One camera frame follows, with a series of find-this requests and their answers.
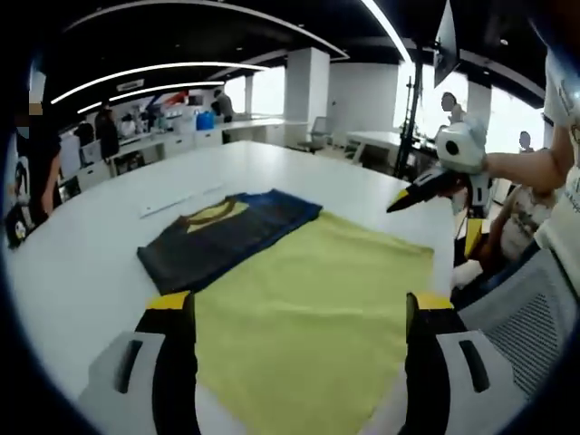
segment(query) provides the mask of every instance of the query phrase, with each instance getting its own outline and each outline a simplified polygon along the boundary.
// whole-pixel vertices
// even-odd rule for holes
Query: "table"
[[[434,249],[430,290],[449,295],[454,223],[448,199],[387,215],[405,181],[347,162],[240,141],[166,159],[102,183],[57,208],[14,252],[5,252],[14,309],[41,365],[75,400],[88,367],[122,331],[133,331],[157,290],[139,262],[145,246],[179,214],[225,195],[276,188],[321,204],[369,229]],[[187,198],[140,218],[151,201]],[[244,433],[202,386],[196,391],[204,434]],[[404,376],[362,433],[387,433],[404,421]]]
[[[399,147],[401,145],[401,135],[399,133],[393,133],[391,131],[351,131],[346,133],[346,138],[349,142],[360,144],[354,154],[353,164],[356,164],[360,161],[365,146],[371,145],[373,147],[378,147],[390,151],[389,164],[394,167],[397,161]],[[416,151],[421,152],[421,146],[419,143],[413,143],[412,147]],[[434,147],[428,147],[428,150],[431,149],[433,152],[435,152]]]
[[[223,143],[221,139],[222,132],[231,133],[234,136],[234,140],[254,140],[285,146],[287,143],[305,141],[307,125],[307,121],[288,121],[279,118],[268,118],[217,124],[212,130],[190,130],[181,133],[142,133],[132,138],[121,140],[119,142],[119,152],[111,156],[108,167],[111,176],[116,177],[118,174],[113,163],[114,159],[131,154],[132,152],[142,151],[145,154],[150,149],[154,149],[155,155],[150,156],[149,160],[164,160],[184,151],[221,145]],[[294,127],[295,129],[285,130],[286,126]],[[76,177],[83,176],[87,168],[81,168],[69,174],[66,178],[61,179],[59,186],[65,185]]]

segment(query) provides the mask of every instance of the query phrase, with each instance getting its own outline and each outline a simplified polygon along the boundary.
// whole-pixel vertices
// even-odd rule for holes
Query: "yellow towel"
[[[404,363],[432,251],[320,217],[197,294],[198,380],[264,435],[353,435]]]

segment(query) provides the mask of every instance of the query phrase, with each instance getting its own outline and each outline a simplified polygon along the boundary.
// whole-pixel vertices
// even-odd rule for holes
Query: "ceiling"
[[[376,0],[399,35],[422,44],[435,37],[445,0]],[[149,4],[101,14],[64,31],[86,15],[99,13],[122,1],[83,1],[62,8],[56,20],[43,23],[39,41],[41,70],[47,76],[44,97],[50,101],[75,86],[104,75],[159,63],[221,61],[241,63],[265,53],[314,46],[340,54],[324,43],[251,14],[208,5]],[[244,6],[311,32],[345,50],[351,57],[340,62],[397,63],[400,56],[385,32],[360,0],[227,0],[222,5]],[[461,49],[501,63],[544,87],[546,49],[515,2],[453,1],[458,44]],[[508,46],[500,40],[508,41]],[[284,64],[280,55],[265,63]],[[177,68],[143,72],[99,83],[56,103],[54,111],[69,119],[76,111],[118,94],[117,84],[144,79],[144,87],[205,81],[223,68]],[[232,72],[220,80],[248,71]],[[488,80],[513,86],[505,78]]]

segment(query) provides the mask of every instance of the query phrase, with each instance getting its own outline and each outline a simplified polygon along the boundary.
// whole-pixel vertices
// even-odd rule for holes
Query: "blue container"
[[[214,114],[211,111],[204,111],[196,117],[196,130],[213,130]]]

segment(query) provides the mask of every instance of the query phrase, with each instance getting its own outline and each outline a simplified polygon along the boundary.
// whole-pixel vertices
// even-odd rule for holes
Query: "window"
[[[397,95],[395,100],[395,113],[392,126],[399,129],[405,122],[407,111],[407,84],[415,78],[415,65],[402,63],[399,65],[399,78],[397,81]],[[425,134],[432,138],[441,125],[449,125],[449,114],[441,108],[441,97],[444,92],[451,92],[457,98],[464,111],[468,106],[468,79],[464,74],[452,72],[436,89],[435,71],[431,65],[423,65],[423,93],[417,106],[415,123],[419,134]]]
[[[246,77],[227,81],[224,92],[232,101],[232,109],[235,113],[246,112]]]
[[[254,74],[252,113],[283,115],[285,101],[285,67]]]
[[[541,111],[499,88],[492,87],[486,152],[519,153],[521,131],[529,133],[534,150],[542,149],[544,121]]]

